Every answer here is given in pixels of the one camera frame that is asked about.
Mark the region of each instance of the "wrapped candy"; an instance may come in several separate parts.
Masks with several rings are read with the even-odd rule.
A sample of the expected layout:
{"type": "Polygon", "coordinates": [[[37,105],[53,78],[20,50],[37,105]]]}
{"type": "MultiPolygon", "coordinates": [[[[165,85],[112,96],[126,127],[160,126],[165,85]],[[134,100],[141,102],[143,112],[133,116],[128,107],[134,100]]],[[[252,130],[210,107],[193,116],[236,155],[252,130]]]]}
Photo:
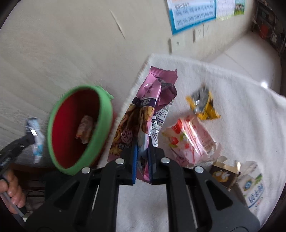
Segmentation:
{"type": "Polygon", "coordinates": [[[186,100],[191,110],[201,120],[211,120],[221,117],[214,108],[212,93],[205,86],[194,92],[192,96],[187,96],[186,100]]]}
{"type": "Polygon", "coordinates": [[[183,167],[213,161],[220,156],[216,143],[195,115],[178,119],[162,133],[169,141],[175,160],[183,167]]]}

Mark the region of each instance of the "green bowl rim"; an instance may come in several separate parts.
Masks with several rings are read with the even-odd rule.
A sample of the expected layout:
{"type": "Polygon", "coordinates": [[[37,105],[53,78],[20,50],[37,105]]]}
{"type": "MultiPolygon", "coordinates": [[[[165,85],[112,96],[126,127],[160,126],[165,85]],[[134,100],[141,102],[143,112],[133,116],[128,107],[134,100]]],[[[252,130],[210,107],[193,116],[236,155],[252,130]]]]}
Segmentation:
{"type": "Polygon", "coordinates": [[[83,167],[90,166],[94,160],[98,157],[99,152],[102,150],[102,147],[105,144],[106,139],[108,138],[109,131],[112,126],[112,119],[113,119],[113,107],[111,104],[111,99],[113,97],[102,87],[100,86],[92,86],[92,85],[81,85],[77,86],[71,90],[69,90],[67,93],[65,93],[61,99],[56,103],[53,110],[50,114],[50,119],[48,123],[48,129],[47,129],[47,144],[48,144],[48,150],[52,159],[52,162],[56,166],[58,170],[61,172],[68,174],[68,175],[75,175],[77,172],[79,172],[83,167]],[[53,146],[52,146],[52,128],[53,128],[53,122],[55,119],[55,116],[58,112],[58,109],[62,105],[62,103],[70,97],[72,94],[74,94],[76,91],[81,89],[92,89],[95,92],[97,92],[99,97],[99,113],[98,113],[98,119],[96,123],[96,128],[93,132],[93,135],[84,151],[82,156],[79,158],[79,160],[71,167],[69,168],[63,168],[57,161],[55,154],[53,152],[53,146]]]}

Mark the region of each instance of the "blue poster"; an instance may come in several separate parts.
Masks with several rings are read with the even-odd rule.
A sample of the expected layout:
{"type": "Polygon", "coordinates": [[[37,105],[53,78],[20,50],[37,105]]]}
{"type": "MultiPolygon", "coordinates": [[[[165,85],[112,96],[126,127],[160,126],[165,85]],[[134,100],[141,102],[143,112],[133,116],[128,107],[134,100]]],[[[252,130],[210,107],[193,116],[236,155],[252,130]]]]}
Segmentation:
{"type": "Polygon", "coordinates": [[[172,34],[179,33],[216,17],[215,0],[167,0],[172,34]]]}

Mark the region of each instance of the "snack package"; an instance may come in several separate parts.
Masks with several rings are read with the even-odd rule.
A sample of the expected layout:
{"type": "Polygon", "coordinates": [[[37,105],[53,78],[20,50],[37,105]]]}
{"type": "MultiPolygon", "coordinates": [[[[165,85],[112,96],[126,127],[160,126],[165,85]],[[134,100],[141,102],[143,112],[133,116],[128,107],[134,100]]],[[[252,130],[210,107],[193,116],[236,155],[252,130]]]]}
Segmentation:
{"type": "Polygon", "coordinates": [[[186,100],[191,110],[201,120],[211,120],[221,117],[214,109],[212,93],[205,86],[194,92],[192,96],[187,96],[186,100]]]}
{"type": "Polygon", "coordinates": [[[223,186],[230,189],[238,176],[240,171],[240,163],[236,162],[235,166],[230,166],[225,164],[224,162],[227,159],[224,156],[219,157],[210,168],[210,174],[215,178],[218,182],[220,182],[223,186]]]}
{"type": "Polygon", "coordinates": [[[156,121],[158,125],[158,131],[161,130],[173,102],[174,100],[172,100],[168,105],[166,105],[165,107],[163,107],[162,109],[160,109],[159,111],[155,113],[156,121]]]}
{"type": "Polygon", "coordinates": [[[256,215],[264,195],[263,176],[256,162],[247,161],[241,165],[239,175],[232,191],[239,200],[256,215]]]}
{"type": "Polygon", "coordinates": [[[221,145],[216,143],[195,115],[180,118],[175,125],[163,131],[176,161],[183,167],[216,160],[221,145]]]}
{"type": "Polygon", "coordinates": [[[26,119],[25,130],[33,132],[35,143],[31,145],[31,147],[34,154],[34,163],[39,163],[43,155],[43,144],[45,142],[45,136],[41,132],[38,119],[26,119]]]}
{"type": "Polygon", "coordinates": [[[159,133],[159,128],[156,116],[153,116],[151,121],[150,136],[152,137],[152,143],[154,147],[158,147],[158,133],[159,133]]]}
{"type": "Polygon", "coordinates": [[[92,129],[93,129],[93,118],[88,115],[84,115],[84,117],[80,121],[80,125],[78,126],[76,138],[77,139],[80,138],[82,144],[88,143],[92,135],[92,129]]]}
{"type": "MultiPolygon", "coordinates": [[[[132,139],[134,137],[137,137],[139,132],[139,124],[141,123],[140,120],[142,116],[143,106],[152,104],[154,109],[152,112],[149,113],[153,114],[155,110],[162,109],[176,97],[177,91],[174,87],[174,83],[176,82],[177,78],[178,78],[177,70],[165,71],[155,67],[150,68],[148,76],[146,77],[145,81],[139,88],[138,93],[136,94],[135,98],[133,99],[132,103],[130,104],[128,110],[126,111],[124,117],[122,118],[117,128],[115,137],[113,139],[109,151],[108,161],[118,158],[122,150],[125,148],[129,148],[131,146],[132,139]],[[161,85],[160,96],[156,97],[156,99],[150,99],[149,102],[147,101],[147,99],[145,99],[146,98],[145,94],[147,94],[147,91],[149,90],[150,86],[155,81],[157,81],[161,85]]],[[[147,131],[150,132],[150,125],[151,122],[150,123],[148,122],[147,124],[145,123],[145,125],[142,126],[144,127],[143,129],[145,131],[147,129],[147,131]]]]}
{"type": "Polygon", "coordinates": [[[141,99],[140,126],[138,132],[138,156],[147,160],[147,148],[149,145],[149,134],[151,132],[151,121],[154,115],[156,101],[161,93],[161,83],[155,80],[141,99]]]}

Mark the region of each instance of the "shelf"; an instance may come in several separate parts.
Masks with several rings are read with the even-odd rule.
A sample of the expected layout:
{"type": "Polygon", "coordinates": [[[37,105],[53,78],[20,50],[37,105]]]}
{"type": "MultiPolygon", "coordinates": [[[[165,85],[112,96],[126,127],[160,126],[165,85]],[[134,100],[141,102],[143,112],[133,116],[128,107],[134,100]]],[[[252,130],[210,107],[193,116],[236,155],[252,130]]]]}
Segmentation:
{"type": "Polygon", "coordinates": [[[270,6],[265,5],[261,0],[257,0],[257,2],[262,4],[264,7],[267,7],[269,10],[273,11],[270,6]]]}
{"type": "Polygon", "coordinates": [[[267,14],[267,15],[269,15],[269,14],[273,14],[273,15],[274,15],[273,12],[269,12],[268,10],[266,10],[266,9],[263,8],[263,7],[260,7],[260,9],[261,9],[265,14],[267,14]]]}
{"type": "Polygon", "coordinates": [[[270,27],[271,29],[273,29],[273,26],[267,22],[266,19],[262,18],[260,15],[257,16],[257,18],[259,18],[264,24],[266,24],[268,27],[270,27]]]}

